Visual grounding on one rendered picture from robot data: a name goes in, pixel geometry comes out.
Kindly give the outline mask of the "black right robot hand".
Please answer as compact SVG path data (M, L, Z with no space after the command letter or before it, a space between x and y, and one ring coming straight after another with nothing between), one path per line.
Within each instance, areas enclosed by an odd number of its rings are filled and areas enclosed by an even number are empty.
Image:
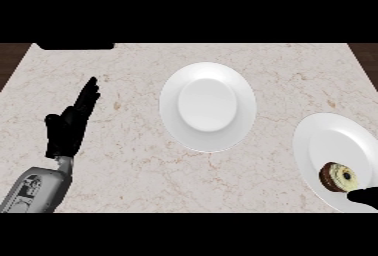
M347 199L352 202L365 204L378 210L378 187L350 191L347 193Z

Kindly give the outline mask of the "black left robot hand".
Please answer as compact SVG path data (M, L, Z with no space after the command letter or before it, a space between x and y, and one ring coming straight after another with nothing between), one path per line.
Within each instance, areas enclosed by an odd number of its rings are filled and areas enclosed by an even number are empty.
M84 138L87 121L101 97L98 79L87 81L75 103L68 106L61 115L49 114L44 118L47 128L46 157L74 157Z

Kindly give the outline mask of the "chocolate cupcake with cream frosting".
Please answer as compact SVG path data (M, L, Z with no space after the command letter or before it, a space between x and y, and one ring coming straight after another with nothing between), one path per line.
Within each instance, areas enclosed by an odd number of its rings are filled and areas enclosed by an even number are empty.
M331 192L347 193L357 189L359 181L353 170L335 163L329 162L319 172L321 183Z

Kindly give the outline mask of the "white plate with cupcake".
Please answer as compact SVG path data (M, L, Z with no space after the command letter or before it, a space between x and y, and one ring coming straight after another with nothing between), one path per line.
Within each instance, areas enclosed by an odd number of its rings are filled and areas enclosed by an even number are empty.
M378 213L343 192L331 192L319 178L322 167L334 162L352 169L360 189L378 187L378 139L369 131L341 115L312 114L297 125L292 150L301 177L325 203L341 212Z

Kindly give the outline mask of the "white oval plate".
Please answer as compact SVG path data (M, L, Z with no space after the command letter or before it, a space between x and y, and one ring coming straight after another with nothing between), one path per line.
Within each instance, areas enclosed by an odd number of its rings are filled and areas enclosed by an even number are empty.
M186 148L199 152L230 149L247 137L256 115L251 85L230 67L201 62L176 71L160 94L160 116Z

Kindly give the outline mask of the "black appliance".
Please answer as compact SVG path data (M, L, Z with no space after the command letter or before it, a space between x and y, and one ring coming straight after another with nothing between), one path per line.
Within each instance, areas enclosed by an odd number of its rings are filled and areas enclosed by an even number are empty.
M43 50L111 50L115 43L36 43Z

